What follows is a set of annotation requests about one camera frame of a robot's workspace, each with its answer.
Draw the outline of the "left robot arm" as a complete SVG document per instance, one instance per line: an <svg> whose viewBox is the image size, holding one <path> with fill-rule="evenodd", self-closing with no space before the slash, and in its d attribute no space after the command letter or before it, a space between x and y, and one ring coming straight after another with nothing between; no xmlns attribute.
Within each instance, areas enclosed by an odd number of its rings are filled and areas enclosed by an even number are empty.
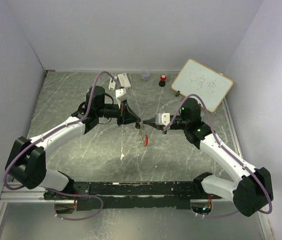
<svg viewBox="0 0 282 240"><path fill-rule="evenodd" d="M141 121L128 105L126 88L115 90L111 103L105 102L108 96L101 86L90 88L86 100L64 122L30 139L16 139L5 166L5 173L29 190L36 187L54 189L62 199L70 199L75 192L74 180L61 171L47 168L46 160L52 153L91 131L100 123L101 118L115 119L118 126Z"/></svg>

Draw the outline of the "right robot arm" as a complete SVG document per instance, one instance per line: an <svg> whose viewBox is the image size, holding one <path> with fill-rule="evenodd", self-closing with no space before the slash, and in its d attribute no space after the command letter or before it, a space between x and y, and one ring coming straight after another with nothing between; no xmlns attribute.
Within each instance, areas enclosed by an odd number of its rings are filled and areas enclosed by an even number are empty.
<svg viewBox="0 0 282 240"><path fill-rule="evenodd" d="M212 123L202 121L202 107L202 102L186 97L174 115L157 113L142 123L163 133L182 130L189 143L212 157L230 176L230 180L225 180L209 172L199 175L193 186L197 198L221 197L234 203L237 211L246 217L256 212L270 214L274 199L270 172L248 163L229 148L216 134Z"/></svg>

